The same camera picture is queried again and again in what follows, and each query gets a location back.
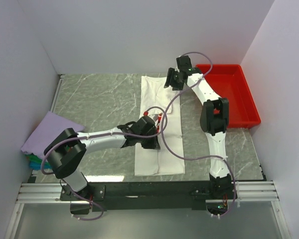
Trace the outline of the white t-shirt red print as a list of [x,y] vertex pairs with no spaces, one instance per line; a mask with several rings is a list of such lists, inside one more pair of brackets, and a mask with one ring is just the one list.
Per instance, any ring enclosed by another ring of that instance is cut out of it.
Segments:
[[[140,115],[150,107],[166,109],[172,98],[177,94],[171,88],[164,88],[166,78],[141,77]],[[173,101],[167,111],[167,127],[164,139],[169,148],[183,157],[183,140],[181,130],[180,98]],[[160,150],[143,149],[140,144],[135,146],[135,176],[156,176],[184,174],[184,160],[172,155],[164,145],[161,135],[158,136]]]

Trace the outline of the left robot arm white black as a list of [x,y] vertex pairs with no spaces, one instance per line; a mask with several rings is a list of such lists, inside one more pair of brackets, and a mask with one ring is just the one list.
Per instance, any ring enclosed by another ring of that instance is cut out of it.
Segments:
[[149,116],[100,132],[82,133],[67,128],[47,146],[44,159],[50,164],[54,176],[69,185],[73,196],[84,200],[90,193],[85,176],[78,170],[84,155],[136,144],[144,149],[159,150],[157,134],[157,124]]

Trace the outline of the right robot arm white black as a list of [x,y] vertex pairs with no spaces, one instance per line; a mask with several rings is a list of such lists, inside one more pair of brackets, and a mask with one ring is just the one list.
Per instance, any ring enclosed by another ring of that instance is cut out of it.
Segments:
[[193,67],[190,57],[182,55],[176,59],[176,68],[169,68],[165,87],[172,87],[174,91],[181,91],[187,85],[196,94],[202,104],[200,127],[205,133],[211,166],[209,172],[209,194],[215,199],[226,193],[231,186],[231,175],[226,165],[227,154],[225,148],[226,130],[229,124],[229,101],[220,97],[205,80],[204,74],[197,67]]

